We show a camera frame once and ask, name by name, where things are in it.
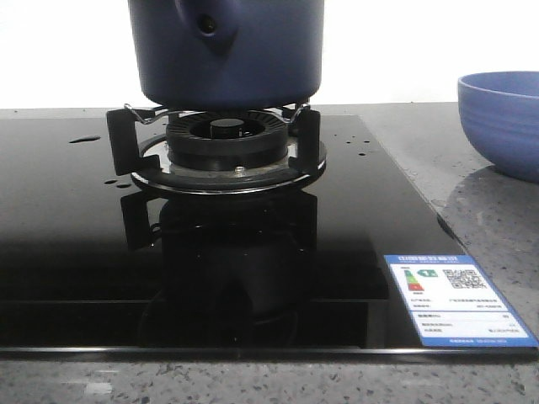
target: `pot handle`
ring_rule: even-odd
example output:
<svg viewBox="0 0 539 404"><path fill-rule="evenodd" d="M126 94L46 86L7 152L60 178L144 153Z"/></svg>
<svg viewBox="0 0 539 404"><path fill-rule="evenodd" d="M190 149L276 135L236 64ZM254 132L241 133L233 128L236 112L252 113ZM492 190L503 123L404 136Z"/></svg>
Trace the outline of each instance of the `pot handle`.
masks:
<svg viewBox="0 0 539 404"><path fill-rule="evenodd" d="M214 44L229 44L239 26L237 0L174 0L184 26Z"/></svg>

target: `gas stove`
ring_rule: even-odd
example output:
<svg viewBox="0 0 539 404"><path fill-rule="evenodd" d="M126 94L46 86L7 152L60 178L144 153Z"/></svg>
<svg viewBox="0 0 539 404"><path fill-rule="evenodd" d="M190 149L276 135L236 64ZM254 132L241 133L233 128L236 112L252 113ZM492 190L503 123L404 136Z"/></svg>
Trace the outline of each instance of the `gas stove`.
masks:
<svg viewBox="0 0 539 404"><path fill-rule="evenodd" d="M3 122L3 357L536 359L531 346L422 339L387 257L466 251L358 117L322 116L311 165L283 180L281 163L258 182L248 158L181 167L189 157L163 143L201 121L217 138L249 138L251 115L187 114L135 133L136 116L120 111L109 128L131 131L131 154L114 158L120 138L109 142L104 118ZM181 183L154 181L166 176ZM254 185L237 186L246 177Z"/></svg>

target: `gas burner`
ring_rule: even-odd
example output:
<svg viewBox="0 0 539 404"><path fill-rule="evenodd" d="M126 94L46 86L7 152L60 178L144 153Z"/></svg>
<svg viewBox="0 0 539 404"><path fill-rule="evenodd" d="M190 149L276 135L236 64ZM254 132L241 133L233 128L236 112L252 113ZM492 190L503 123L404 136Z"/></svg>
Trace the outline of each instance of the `gas burner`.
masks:
<svg viewBox="0 0 539 404"><path fill-rule="evenodd" d="M119 175L165 194L246 194L306 186L322 175L320 114L307 104L269 111L185 114L132 109L107 113ZM135 122L168 116L166 133L142 142Z"/></svg>

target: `qr code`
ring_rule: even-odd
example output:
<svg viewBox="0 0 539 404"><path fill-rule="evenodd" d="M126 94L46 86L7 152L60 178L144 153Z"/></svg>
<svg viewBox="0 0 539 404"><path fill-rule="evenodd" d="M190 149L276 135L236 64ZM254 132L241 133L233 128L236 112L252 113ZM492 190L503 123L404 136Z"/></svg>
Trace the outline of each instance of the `qr code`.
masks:
<svg viewBox="0 0 539 404"><path fill-rule="evenodd" d="M444 269L453 289L486 289L483 278L473 269Z"/></svg>

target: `glass stovetop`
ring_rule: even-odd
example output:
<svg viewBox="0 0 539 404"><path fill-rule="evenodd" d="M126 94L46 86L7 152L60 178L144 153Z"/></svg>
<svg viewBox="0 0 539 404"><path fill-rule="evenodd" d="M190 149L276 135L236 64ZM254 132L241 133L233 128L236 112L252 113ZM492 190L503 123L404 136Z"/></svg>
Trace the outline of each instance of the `glass stovetop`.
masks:
<svg viewBox="0 0 539 404"><path fill-rule="evenodd" d="M0 131L3 356L536 354L421 346L383 256L465 252L357 117L323 117L315 183L234 198L166 200L116 177L104 117Z"/></svg>

